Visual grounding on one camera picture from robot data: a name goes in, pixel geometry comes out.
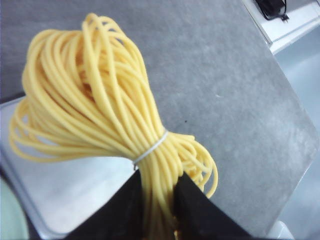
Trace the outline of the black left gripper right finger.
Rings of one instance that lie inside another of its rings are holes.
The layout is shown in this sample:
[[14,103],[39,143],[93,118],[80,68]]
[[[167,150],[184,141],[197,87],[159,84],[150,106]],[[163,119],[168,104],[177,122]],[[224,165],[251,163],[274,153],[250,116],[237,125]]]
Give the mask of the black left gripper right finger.
[[252,236],[212,203],[184,173],[174,189],[181,240],[250,240]]

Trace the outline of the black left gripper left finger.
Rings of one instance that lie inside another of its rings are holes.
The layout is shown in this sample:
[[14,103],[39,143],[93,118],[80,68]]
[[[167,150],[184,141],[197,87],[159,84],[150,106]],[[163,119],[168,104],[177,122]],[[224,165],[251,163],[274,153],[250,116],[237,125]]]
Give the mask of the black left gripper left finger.
[[142,238],[143,200],[139,171],[135,171],[105,205],[65,237],[66,240]]

